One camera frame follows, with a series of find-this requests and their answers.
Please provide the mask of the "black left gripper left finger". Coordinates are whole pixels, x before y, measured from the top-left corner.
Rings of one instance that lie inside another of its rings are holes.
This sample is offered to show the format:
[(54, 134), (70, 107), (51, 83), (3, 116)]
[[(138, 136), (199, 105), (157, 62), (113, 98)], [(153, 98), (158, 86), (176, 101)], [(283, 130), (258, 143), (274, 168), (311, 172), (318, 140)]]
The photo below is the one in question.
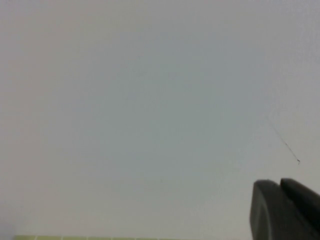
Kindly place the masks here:
[(257, 180), (253, 184), (249, 215), (254, 240), (313, 240), (308, 223), (285, 195), (280, 183)]

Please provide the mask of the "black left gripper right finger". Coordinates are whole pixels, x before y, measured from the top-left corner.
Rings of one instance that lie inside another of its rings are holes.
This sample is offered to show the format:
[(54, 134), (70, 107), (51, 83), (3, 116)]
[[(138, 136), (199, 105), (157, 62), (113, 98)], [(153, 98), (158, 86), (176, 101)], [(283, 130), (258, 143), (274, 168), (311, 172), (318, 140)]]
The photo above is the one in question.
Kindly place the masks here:
[(292, 178), (282, 178), (280, 187), (308, 224), (310, 233), (320, 239), (320, 195)]

